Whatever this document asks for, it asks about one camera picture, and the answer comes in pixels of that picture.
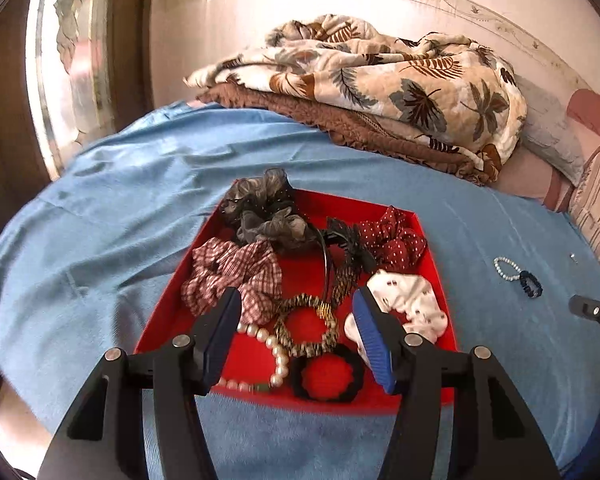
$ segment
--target metal screw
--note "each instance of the metal screw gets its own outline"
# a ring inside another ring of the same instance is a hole
[[[183,346],[187,346],[191,343],[191,338],[186,334],[177,335],[171,341],[176,348],[182,348]]]
[[[407,343],[408,346],[420,346],[422,344],[422,338],[415,333],[410,333],[404,336],[404,342]]]
[[[122,350],[120,348],[110,348],[104,354],[104,358],[107,361],[115,361],[122,355]]]
[[[491,350],[489,350],[486,346],[475,347],[474,353],[478,359],[488,359],[491,357]]]

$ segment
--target red polka dot scrunchie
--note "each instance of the red polka dot scrunchie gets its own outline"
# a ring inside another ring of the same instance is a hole
[[[409,227],[405,215],[389,206],[379,222],[360,222],[360,239],[378,267],[388,272],[413,274],[427,247],[427,239]]]

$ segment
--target red box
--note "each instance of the red box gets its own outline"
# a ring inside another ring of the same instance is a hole
[[[384,205],[301,189],[296,190],[296,204],[299,211],[317,228],[326,227],[327,217],[339,218],[347,224],[354,224],[365,220],[378,221],[386,211]],[[410,219],[411,228],[418,234],[424,235],[417,215],[409,211],[404,211],[404,213]],[[225,227],[220,211],[216,208],[193,241],[191,248],[200,247],[214,236],[231,239],[233,234],[234,232]],[[331,248],[331,253],[336,261],[339,257],[338,251],[341,252],[337,248]],[[315,249],[312,248],[304,253],[293,254],[292,256],[280,256],[278,260],[283,273],[283,297],[290,298],[300,292],[315,294],[316,296],[321,295],[324,285],[324,264],[322,251],[317,245]],[[151,314],[149,322],[136,345],[135,353],[155,350],[174,336],[189,332],[194,317],[182,303],[180,287],[189,278],[191,267],[190,251],[187,251],[160,300],[158,300],[154,312]],[[416,272],[430,281],[440,309],[446,312],[448,316],[448,327],[443,336],[438,339],[437,345],[440,348],[455,351],[457,347],[452,319],[446,306],[445,295],[429,247],[420,258]],[[367,275],[361,276],[359,285],[365,285],[367,279]],[[339,342],[346,344],[355,351],[356,345],[347,339],[342,329],[344,319],[349,312],[351,312],[350,297],[338,307],[336,317],[340,327]],[[266,328],[271,332],[272,326],[273,322],[269,323]],[[324,323],[309,309],[300,309],[291,313],[287,320],[287,326],[295,340],[317,341],[320,340],[320,335],[324,332]],[[267,382],[273,371],[273,357],[270,350],[263,343],[259,343],[255,338],[250,338],[245,334],[234,336],[222,372],[224,377],[249,383],[261,383]],[[305,387],[312,395],[321,398],[337,396],[345,389],[349,379],[350,369],[348,365],[340,358],[330,354],[312,359],[304,371]],[[366,366],[364,386],[359,391],[356,399],[350,404],[301,400],[293,395],[291,387],[286,383],[281,388],[273,389],[266,394],[238,392],[220,386],[216,386],[213,391],[259,404],[309,412],[387,414],[396,413],[400,402],[399,396],[388,396],[384,393],[382,388],[374,381],[371,370]],[[449,388],[444,389],[442,391],[443,402],[448,403],[452,399],[453,391]]]

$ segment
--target blanket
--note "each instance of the blanket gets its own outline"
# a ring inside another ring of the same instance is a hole
[[[496,168],[507,161],[526,118],[513,68],[487,47],[437,32],[394,38],[351,16],[285,23],[264,47],[185,79],[194,88],[227,81],[410,124],[415,140],[458,147],[480,171],[487,158]]]
[[[498,170],[489,159],[484,171],[457,148],[430,138],[429,146],[411,140],[414,128],[408,124],[345,110],[316,101],[284,94],[257,92],[244,85],[220,83],[198,97],[203,103],[215,102],[225,108],[263,108],[292,118],[307,126],[317,126],[339,146],[381,153],[412,164],[449,173],[479,186],[491,182]]]

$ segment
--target blue bed sheet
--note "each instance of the blue bed sheet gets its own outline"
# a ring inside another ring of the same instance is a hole
[[[171,105],[94,144],[0,236],[0,370],[51,432],[105,350],[132,352],[232,181],[271,166],[283,166],[295,187],[417,212],[460,349],[491,348],[558,464],[577,455],[600,410],[600,326],[572,316],[567,302],[600,299],[600,265],[565,215],[334,146],[272,112],[218,105]],[[499,255],[533,272],[542,297],[500,279]],[[151,475],[160,478],[150,394],[146,404]],[[221,396],[198,405],[222,479],[375,478],[393,425],[387,416],[288,412]],[[443,410],[436,478],[451,418]]]

